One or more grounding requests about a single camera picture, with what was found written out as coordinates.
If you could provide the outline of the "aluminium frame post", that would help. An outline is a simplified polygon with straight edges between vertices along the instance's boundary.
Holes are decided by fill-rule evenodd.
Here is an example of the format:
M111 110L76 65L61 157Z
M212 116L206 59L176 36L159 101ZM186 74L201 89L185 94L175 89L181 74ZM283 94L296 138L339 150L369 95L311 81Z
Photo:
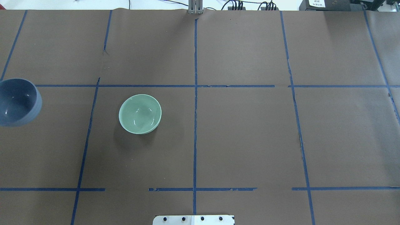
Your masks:
M188 14L203 14L203 0L189 0L188 1Z

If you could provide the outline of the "green bowl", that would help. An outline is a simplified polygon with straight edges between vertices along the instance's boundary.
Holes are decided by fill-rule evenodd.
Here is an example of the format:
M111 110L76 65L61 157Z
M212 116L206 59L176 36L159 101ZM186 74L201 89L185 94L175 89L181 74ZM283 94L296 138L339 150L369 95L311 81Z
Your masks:
M161 104L147 94L129 97L123 102L118 113L120 125L131 134L148 134L154 131L161 118Z

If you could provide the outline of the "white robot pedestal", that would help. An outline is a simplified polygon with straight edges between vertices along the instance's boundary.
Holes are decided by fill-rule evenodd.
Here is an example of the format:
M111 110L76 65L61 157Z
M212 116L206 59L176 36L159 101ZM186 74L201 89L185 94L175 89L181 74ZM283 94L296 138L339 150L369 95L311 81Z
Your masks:
M234 215L159 215L153 225L234 225Z

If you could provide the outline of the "blue bowl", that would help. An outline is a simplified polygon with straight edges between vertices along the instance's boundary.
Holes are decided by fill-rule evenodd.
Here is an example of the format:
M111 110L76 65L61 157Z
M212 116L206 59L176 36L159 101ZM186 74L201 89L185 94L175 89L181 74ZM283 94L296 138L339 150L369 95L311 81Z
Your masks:
M30 81L13 78L0 83L0 125L19 127L32 122L40 113L43 100Z

